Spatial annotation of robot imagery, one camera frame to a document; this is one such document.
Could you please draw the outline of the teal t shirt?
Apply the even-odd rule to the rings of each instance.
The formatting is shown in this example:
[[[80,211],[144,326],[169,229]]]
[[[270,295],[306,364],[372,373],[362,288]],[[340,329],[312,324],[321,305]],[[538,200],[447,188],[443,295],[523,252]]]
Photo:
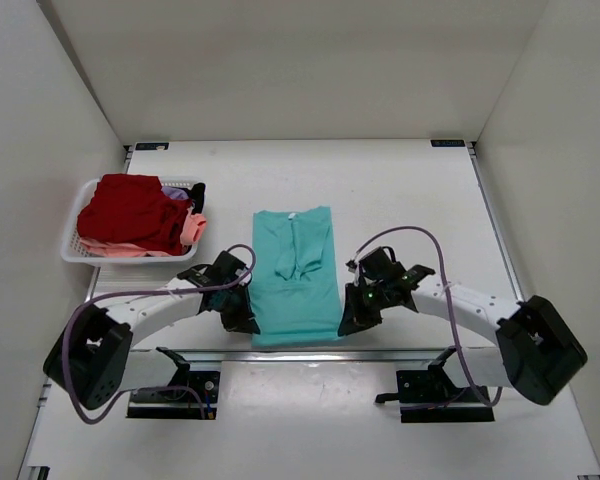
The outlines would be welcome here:
[[[256,348],[338,339],[343,308],[337,282],[331,209],[260,211],[253,216],[256,266],[249,286],[260,329]]]

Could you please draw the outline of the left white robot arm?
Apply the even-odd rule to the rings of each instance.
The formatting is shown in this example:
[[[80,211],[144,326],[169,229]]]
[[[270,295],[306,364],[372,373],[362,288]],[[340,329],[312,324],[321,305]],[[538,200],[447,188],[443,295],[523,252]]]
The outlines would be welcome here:
[[[43,372],[69,395],[80,415],[110,407],[124,393],[198,398],[182,355],[166,347],[137,346],[181,320],[207,312],[217,313],[230,333],[260,334],[248,291],[253,270],[252,264],[226,249],[211,264],[182,271],[159,289],[95,297],[76,308],[47,355]]]

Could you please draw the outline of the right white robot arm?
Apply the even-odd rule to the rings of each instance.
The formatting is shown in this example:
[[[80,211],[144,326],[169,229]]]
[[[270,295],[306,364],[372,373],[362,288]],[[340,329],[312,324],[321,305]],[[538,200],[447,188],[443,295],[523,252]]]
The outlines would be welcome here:
[[[534,404],[548,405],[588,361],[544,297],[516,302],[452,284],[432,268],[405,268],[388,246],[348,261],[347,267],[354,279],[345,286],[339,336],[373,328],[384,310],[404,307],[448,321],[454,339],[464,328],[489,341],[487,347],[454,343],[429,365],[429,391],[440,400],[476,386],[513,389]]]

